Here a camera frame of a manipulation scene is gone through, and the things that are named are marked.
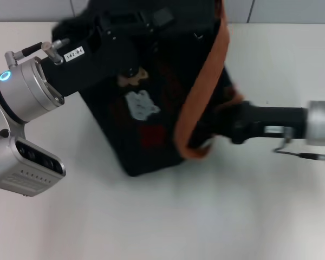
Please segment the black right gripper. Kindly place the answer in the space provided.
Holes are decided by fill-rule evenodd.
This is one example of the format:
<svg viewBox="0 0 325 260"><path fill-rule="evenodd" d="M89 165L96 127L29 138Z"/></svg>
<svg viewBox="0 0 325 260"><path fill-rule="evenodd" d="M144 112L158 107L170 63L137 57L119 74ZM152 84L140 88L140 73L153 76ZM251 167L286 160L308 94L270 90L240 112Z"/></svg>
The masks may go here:
<svg viewBox="0 0 325 260"><path fill-rule="evenodd" d="M232 143L243 144L251 138L304 139L307 109L296 107L258 107L244 102L235 110L209 110L203 115L208 134L230 136Z"/></svg>

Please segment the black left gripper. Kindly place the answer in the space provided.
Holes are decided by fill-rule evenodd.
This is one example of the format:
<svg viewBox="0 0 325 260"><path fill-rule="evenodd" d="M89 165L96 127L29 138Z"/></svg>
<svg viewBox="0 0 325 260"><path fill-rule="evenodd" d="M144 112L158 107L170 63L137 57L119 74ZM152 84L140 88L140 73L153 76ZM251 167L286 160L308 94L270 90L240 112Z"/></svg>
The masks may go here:
<svg viewBox="0 0 325 260"><path fill-rule="evenodd" d="M44 58L41 61L43 72L47 81L63 96L119 74L129 79L148 79L154 63L139 63L133 42L120 33L154 33L175 21L170 9L162 8L156 11L106 11L98 17L98 25L60 24L53 30L53 39L70 40L58 50L64 61L56 65Z"/></svg>

